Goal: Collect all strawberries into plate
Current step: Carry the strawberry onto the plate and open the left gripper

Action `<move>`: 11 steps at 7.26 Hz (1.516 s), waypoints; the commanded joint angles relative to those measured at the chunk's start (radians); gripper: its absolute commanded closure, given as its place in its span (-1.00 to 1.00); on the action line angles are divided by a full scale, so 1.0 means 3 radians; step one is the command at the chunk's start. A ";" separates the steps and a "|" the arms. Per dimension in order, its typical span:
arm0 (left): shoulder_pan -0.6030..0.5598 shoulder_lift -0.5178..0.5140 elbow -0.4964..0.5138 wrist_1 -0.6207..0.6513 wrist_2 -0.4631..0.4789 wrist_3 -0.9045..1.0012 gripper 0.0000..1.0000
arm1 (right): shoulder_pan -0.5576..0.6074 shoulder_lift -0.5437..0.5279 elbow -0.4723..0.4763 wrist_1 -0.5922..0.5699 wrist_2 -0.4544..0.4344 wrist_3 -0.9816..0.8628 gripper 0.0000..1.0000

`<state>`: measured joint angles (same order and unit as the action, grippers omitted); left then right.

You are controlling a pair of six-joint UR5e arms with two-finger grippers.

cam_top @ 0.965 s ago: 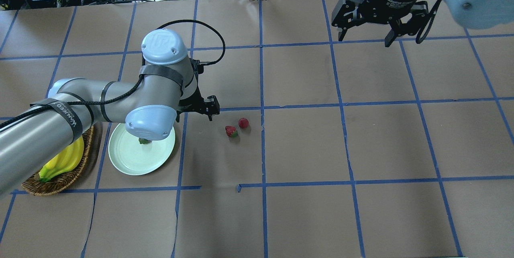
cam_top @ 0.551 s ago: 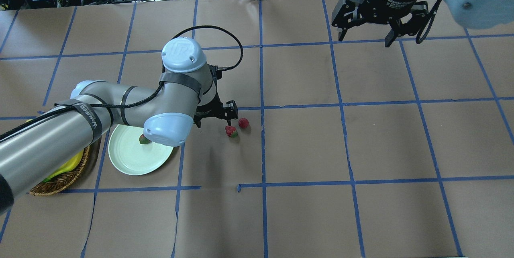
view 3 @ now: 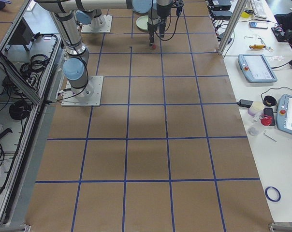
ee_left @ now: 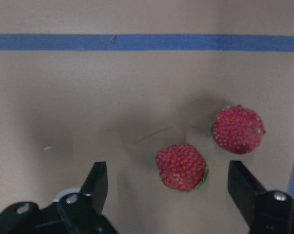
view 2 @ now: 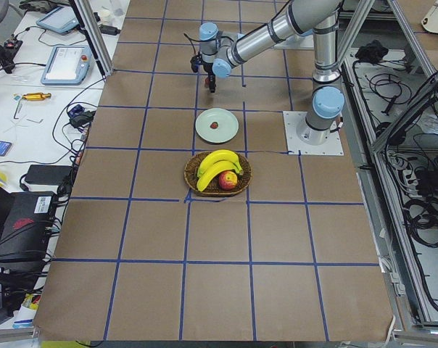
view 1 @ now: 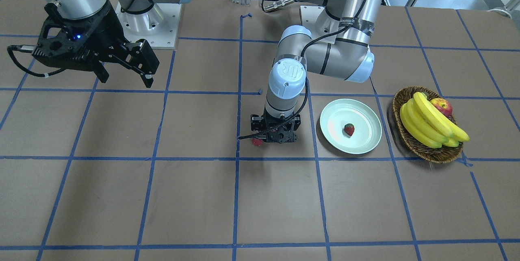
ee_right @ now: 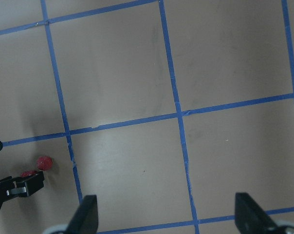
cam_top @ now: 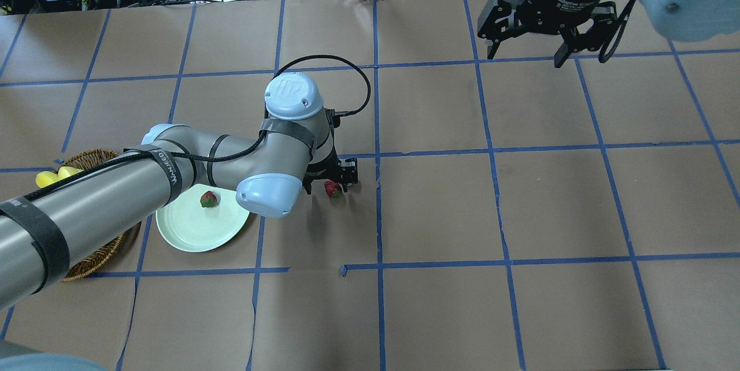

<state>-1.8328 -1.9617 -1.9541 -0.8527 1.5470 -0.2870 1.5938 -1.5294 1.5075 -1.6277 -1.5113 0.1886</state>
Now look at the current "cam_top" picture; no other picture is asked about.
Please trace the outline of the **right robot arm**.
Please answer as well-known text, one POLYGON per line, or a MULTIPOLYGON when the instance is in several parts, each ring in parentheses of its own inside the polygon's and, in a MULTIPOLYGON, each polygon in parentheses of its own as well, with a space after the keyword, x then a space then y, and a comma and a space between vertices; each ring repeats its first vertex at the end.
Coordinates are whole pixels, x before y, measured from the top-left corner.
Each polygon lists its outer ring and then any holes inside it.
POLYGON ((619 46, 634 5, 671 41, 701 42, 738 32, 739 0, 488 0, 478 17, 478 38, 495 57, 502 42, 525 34, 560 36, 556 68, 573 54, 596 52, 605 63, 619 46))

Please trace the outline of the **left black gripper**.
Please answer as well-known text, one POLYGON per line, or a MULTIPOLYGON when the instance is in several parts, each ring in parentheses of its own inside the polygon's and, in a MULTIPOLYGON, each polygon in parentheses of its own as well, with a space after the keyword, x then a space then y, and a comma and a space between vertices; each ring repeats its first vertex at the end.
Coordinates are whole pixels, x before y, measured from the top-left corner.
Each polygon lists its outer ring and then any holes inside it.
POLYGON ((348 192, 350 185, 358 183, 357 158, 341 160, 336 151, 331 150, 323 160, 307 165, 303 178, 303 189, 307 194, 312 193, 312 182, 315 180, 333 181, 341 185, 343 192, 348 192))

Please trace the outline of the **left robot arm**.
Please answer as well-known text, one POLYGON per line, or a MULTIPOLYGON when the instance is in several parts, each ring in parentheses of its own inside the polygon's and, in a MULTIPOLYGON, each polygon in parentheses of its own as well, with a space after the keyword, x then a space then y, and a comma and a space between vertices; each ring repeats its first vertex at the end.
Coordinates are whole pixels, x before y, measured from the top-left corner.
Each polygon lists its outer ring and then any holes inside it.
POLYGON ((283 218, 315 180, 357 183, 357 161, 336 154, 335 127, 360 109, 327 109, 312 78, 283 70, 264 102, 256 140, 157 124, 118 158, 2 202, 2 308, 61 281, 196 184, 232 190, 249 213, 283 218))

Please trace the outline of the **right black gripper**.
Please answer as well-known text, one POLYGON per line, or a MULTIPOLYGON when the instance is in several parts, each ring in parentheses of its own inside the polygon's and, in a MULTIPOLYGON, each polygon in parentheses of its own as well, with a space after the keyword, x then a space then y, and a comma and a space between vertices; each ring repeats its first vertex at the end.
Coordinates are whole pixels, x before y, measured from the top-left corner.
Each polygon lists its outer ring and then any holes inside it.
POLYGON ((560 36, 563 43, 553 55, 553 66, 560 69, 573 53, 601 50, 616 24, 614 2, 577 11, 561 0, 487 0, 478 16, 478 38, 487 43, 487 60, 493 60, 508 39, 525 34, 560 36))

